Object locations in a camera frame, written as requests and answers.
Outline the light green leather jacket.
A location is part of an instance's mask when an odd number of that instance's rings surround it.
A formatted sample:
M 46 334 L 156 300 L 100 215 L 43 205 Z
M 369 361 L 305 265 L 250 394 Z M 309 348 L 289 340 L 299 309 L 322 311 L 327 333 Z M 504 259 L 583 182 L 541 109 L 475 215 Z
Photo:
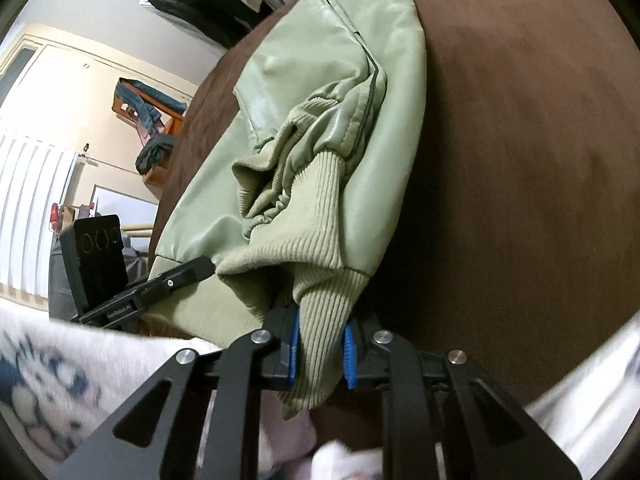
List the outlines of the light green leather jacket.
M 422 130 L 425 38 L 413 0 L 298 0 L 246 62 L 239 109 L 155 248 L 154 274 L 196 257 L 212 278 L 157 314 L 218 346 L 275 307 L 299 310 L 285 411 L 342 374 L 352 309 L 398 223 Z

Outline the white patterned fleece blanket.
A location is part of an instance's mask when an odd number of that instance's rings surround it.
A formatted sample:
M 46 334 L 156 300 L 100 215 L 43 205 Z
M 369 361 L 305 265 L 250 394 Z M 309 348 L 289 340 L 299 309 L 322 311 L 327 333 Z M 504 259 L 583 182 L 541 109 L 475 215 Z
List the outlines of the white patterned fleece blanket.
M 221 350 L 3 313 L 6 479 L 307 479 L 307 413 L 284 419 L 294 315 Z

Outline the dark green garment on chair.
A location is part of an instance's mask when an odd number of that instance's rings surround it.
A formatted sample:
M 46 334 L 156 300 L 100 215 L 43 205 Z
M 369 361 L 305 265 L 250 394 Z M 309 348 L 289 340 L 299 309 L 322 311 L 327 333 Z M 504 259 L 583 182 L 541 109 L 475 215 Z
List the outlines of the dark green garment on chair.
M 134 166 L 144 176 L 153 167 L 160 165 L 174 150 L 176 138 L 165 133 L 157 133 L 146 142 L 140 151 Z

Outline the orange wooden chair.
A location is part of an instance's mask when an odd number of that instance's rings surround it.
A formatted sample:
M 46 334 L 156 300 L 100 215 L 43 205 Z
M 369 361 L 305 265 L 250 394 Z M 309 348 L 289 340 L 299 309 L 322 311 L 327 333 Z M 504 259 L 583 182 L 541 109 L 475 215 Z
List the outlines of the orange wooden chair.
M 164 185 L 187 109 L 187 102 L 142 81 L 128 78 L 117 81 L 112 111 L 137 131 L 142 148 L 134 166 L 145 184 Z

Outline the brown bed blanket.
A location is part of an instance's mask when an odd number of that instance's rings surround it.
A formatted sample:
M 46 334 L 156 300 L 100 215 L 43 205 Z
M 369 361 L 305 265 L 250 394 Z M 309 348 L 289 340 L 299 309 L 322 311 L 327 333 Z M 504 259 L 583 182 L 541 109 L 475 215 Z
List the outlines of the brown bed blanket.
M 414 0 L 427 90 L 363 307 L 537 401 L 639 307 L 639 49 L 608 0 Z

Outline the blue jeans on chair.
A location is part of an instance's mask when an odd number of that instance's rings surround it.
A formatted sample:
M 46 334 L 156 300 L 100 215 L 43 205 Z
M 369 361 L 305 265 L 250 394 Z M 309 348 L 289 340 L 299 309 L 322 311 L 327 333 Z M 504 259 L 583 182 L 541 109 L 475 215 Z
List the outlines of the blue jeans on chair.
M 125 112 L 149 136 L 166 133 L 162 114 L 182 117 L 187 108 L 186 102 L 135 79 L 120 77 L 114 90 L 114 112 Z

